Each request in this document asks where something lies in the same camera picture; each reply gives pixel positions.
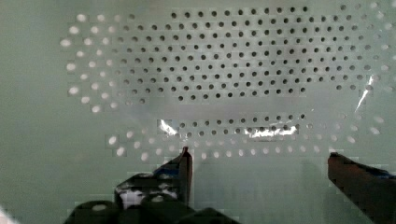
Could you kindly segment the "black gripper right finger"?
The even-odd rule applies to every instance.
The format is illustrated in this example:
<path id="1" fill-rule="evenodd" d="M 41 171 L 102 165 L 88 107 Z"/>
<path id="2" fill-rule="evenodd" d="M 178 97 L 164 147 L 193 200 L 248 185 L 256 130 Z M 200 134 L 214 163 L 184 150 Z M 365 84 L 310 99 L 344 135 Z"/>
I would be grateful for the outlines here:
<path id="1" fill-rule="evenodd" d="M 328 178 L 374 224 L 395 224 L 395 175 L 332 152 Z"/>

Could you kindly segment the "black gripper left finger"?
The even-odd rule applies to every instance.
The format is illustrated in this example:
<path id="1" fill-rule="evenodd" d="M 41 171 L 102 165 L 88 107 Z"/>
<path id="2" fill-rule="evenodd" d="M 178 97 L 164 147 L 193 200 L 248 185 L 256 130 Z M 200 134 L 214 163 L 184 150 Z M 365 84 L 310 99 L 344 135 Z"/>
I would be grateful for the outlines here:
<path id="1" fill-rule="evenodd" d="M 115 203 L 122 209 L 138 206 L 156 197 L 188 203 L 191 195 L 192 155 L 188 147 L 151 173 L 139 173 L 114 189 Z"/>

